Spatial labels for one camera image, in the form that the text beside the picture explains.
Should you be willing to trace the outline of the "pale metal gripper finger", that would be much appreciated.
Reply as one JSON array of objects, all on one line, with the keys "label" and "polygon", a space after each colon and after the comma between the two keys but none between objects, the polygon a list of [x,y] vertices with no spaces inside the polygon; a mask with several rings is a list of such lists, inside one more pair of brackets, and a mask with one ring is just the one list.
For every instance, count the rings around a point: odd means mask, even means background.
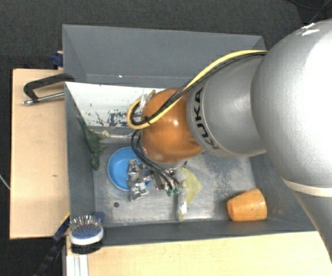
[{"label": "pale metal gripper finger", "polygon": [[145,182],[129,182],[129,195],[128,199],[131,202],[144,198],[149,194],[147,185]]},{"label": "pale metal gripper finger", "polygon": [[142,182],[144,180],[144,165],[137,159],[129,160],[128,163],[128,182]]}]

